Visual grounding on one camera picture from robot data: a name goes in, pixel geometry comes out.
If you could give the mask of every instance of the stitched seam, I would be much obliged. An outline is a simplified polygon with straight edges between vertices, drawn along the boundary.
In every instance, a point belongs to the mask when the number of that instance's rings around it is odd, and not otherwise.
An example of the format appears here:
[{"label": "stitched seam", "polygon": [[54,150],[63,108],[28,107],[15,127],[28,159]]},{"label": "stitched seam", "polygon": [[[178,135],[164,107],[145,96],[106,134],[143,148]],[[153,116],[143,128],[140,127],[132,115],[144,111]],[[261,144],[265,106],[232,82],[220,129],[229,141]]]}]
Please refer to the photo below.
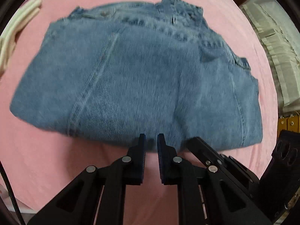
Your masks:
[{"label": "stitched seam", "polygon": [[112,41],[111,45],[105,49],[105,51],[103,52],[103,55],[102,55],[102,57],[105,56],[104,63],[102,65],[97,64],[97,67],[95,67],[95,69],[91,73],[91,76],[88,80],[86,87],[81,92],[80,97],[77,99],[77,101],[73,105],[73,108],[71,110],[70,117],[68,120],[67,135],[70,135],[70,130],[72,130],[72,136],[76,135],[78,124],[80,121],[80,116],[83,112],[83,109],[86,106],[86,103],[91,95],[91,92],[92,92],[94,86],[100,80],[100,78],[103,74],[104,68],[106,67],[106,65],[110,59],[110,55],[115,47],[116,41],[119,38],[120,34],[124,31],[124,29],[122,31],[117,31],[117,32],[113,33],[113,34],[115,34],[115,35],[113,35],[115,38]]},{"label": "stitched seam", "polygon": [[241,104],[239,103],[238,101],[238,97],[237,97],[237,94],[236,94],[236,85],[234,83],[234,80],[233,80],[233,75],[232,75],[232,72],[230,70],[230,64],[228,65],[228,69],[229,69],[229,72],[230,72],[230,79],[231,79],[231,83],[232,83],[232,88],[233,88],[233,97],[236,101],[236,104],[237,104],[237,108],[238,108],[238,111],[240,113],[240,118],[241,118],[241,128],[242,128],[242,141],[241,141],[241,146],[240,147],[243,147],[245,145],[245,121],[244,121],[244,118],[243,118],[243,111],[242,111],[242,107],[241,107]]}]

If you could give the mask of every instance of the folded white cloth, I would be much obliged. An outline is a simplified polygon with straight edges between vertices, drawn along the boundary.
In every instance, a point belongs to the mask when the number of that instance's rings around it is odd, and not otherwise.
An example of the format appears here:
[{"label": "folded white cloth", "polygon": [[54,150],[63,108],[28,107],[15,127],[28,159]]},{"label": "folded white cloth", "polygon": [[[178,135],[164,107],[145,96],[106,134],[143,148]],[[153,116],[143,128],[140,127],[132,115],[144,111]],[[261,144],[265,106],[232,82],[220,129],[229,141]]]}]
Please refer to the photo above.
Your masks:
[{"label": "folded white cloth", "polygon": [[37,15],[42,0],[29,0],[21,6],[10,19],[0,36],[0,77],[8,66],[8,59],[16,46],[16,34],[21,31],[28,22]]}]

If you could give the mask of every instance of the pink tablecloth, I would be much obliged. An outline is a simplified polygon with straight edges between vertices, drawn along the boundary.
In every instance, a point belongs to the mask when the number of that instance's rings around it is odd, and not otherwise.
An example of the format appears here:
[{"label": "pink tablecloth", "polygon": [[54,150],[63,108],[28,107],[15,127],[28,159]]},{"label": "pink tablecloth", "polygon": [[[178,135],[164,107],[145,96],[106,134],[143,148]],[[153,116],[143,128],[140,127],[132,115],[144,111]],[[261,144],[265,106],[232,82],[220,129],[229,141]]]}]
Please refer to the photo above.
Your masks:
[{"label": "pink tablecloth", "polygon": [[[119,1],[126,0],[43,0],[40,13],[21,33],[10,66],[1,80],[0,159],[16,197],[37,211],[86,166],[109,165],[125,155],[126,150],[42,131],[22,122],[9,111],[14,90],[37,53],[51,21],[67,16],[77,5],[91,8]],[[209,26],[223,36],[238,56],[248,59],[252,74],[259,80],[263,141],[224,153],[232,155],[260,177],[270,161],[277,127],[276,92],[265,52],[232,0],[185,1],[204,8]],[[185,156],[195,161],[191,154]],[[157,154],[147,154],[144,184],[129,186],[126,195],[124,224],[176,224],[176,187],[161,184]]]}]

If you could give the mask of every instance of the denim garment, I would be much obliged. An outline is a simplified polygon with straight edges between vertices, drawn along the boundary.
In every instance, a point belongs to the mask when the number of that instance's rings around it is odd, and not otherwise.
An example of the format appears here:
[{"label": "denim garment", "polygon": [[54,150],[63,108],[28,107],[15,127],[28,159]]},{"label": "denim garment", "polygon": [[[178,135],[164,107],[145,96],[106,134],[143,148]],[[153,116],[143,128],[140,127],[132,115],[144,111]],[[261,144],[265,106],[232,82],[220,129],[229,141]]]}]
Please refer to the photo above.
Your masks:
[{"label": "denim garment", "polygon": [[51,23],[11,112],[45,130],[120,146],[145,133],[215,150],[262,140],[258,81],[182,0],[76,8]]}]

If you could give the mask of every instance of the oval hole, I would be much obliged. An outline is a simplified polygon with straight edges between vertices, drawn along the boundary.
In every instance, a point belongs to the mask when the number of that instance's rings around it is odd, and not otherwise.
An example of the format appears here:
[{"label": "oval hole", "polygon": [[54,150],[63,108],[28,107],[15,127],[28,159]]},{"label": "oval hole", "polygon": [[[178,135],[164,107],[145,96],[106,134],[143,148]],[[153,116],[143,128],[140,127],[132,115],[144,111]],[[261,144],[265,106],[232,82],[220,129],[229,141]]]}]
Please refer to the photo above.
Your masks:
[{"label": "oval hole", "polygon": [[291,157],[289,158],[289,161],[287,163],[289,166],[292,166],[294,164],[294,162],[296,161],[297,155],[298,155],[298,150],[294,148],[291,152]]},{"label": "oval hole", "polygon": [[280,147],[281,147],[281,143],[282,141],[278,141],[277,145],[276,145],[276,151],[279,151]]},{"label": "oval hole", "polygon": [[284,159],[286,156],[287,156],[287,153],[289,152],[289,149],[290,149],[290,144],[289,143],[286,143],[285,146],[284,146],[284,149],[281,153],[281,159]]}]

